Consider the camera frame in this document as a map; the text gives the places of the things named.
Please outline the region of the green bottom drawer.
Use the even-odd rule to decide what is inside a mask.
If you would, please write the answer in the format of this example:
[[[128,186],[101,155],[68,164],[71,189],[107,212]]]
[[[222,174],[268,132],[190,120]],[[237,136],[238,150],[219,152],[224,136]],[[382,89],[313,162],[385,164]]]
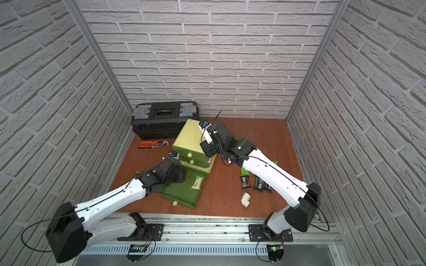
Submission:
[[[159,196],[169,202],[177,202],[177,205],[194,209],[199,199],[205,181],[208,174],[193,168],[186,167],[185,182],[178,184],[173,183],[161,190]],[[201,190],[192,189],[192,185],[196,179],[196,176],[204,177],[204,182],[201,186]]]

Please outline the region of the yellow-green drawer cabinet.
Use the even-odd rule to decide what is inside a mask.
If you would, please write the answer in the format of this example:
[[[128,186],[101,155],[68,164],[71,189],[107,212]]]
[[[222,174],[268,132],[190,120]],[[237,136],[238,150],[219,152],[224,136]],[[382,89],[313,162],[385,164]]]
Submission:
[[[179,154],[184,167],[210,174],[215,164],[216,155],[209,158],[200,144],[205,140],[199,128],[199,121],[189,119],[173,143],[173,151]]]

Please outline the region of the black cookie packet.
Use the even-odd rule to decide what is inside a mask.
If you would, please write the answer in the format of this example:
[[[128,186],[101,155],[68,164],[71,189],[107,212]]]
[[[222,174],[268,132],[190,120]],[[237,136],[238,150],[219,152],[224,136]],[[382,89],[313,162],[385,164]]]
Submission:
[[[251,187],[250,182],[249,182],[249,178],[250,178],[250,176],[241,176],[240,177],[242,189],[247,189],[247,188]]]
[[[264,191],[266,191],[266,192],[268,192],[268,193],[272,193],[272,188],[271,188],[271,186],[269,185],[269,184],[267,184],[267,183],[264,183],[263,184],[263,190]]]
[[[253,189],[255,191],[262,192],[263,191],[263,187],[264,187],[263,180],[261,178],[259,178],[258,176],[255,176],[255,183],[254,183]]]

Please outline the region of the beige cookie packet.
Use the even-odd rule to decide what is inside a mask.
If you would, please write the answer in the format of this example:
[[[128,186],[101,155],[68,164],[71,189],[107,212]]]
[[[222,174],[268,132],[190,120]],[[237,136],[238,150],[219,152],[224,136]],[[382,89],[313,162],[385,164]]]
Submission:
[[[204,182],[204,179],[205,179],[204,177],[196,176],[196,179],[191,188],[194,190],[201,190],[201,186]]]

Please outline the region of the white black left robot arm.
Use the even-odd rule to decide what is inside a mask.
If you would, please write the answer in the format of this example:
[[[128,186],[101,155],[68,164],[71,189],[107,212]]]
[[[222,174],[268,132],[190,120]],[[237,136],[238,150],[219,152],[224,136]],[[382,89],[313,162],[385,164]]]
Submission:
[[[85,248],[114,238],[128,238],[143,228],[136,215],[105,221],[115,211],[159,193],[173,183],[185,181],[186,169],[172,156],[159,165],[136,174],[128,183],[87,202],[60,205],[46,230],[45,236],[57,263],[77,257]]]

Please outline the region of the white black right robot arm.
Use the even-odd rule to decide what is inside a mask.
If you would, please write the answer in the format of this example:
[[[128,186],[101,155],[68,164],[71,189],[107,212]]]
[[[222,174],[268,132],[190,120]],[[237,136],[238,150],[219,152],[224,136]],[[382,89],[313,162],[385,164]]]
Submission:
[[[315,182],[307,184],[274,164],[262,151],[247,139],[236,140],[221,122],[199,123],[205,138],[200,146],[207,157],[216,154],[229,166],[237,165],[270,185],[287,202],[287,207],[268,216],[264,223],[267,238],[294,228],[307,232],[317,213],[321,188]]]

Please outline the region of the white plastic pipe elbow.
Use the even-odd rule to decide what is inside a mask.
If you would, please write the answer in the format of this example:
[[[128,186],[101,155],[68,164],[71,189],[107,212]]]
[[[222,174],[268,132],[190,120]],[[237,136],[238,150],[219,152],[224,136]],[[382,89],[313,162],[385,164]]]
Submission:
[[[251,195],[245,192],[241,197],[241,204],[247,208],[250,205]]]

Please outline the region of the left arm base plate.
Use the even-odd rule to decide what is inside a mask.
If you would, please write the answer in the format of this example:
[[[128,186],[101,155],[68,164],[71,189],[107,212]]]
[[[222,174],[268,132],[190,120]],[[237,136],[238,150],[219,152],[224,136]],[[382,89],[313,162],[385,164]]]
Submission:
[[[161,241],[164,224],[138,225],[129,237],[119,237],[117,241],[148,241],[152,237],[155,241]]]

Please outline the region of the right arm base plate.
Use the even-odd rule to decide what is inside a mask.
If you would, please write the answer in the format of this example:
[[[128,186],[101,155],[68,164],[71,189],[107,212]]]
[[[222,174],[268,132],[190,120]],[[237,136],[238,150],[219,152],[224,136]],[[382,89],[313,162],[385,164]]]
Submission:
[[[284,241],[293,242],[294,238],[291,229],[284,230],[282,233],[275,233],[269,229],[266,225],[248,225],[248,233],[251,242],[258,241]]]

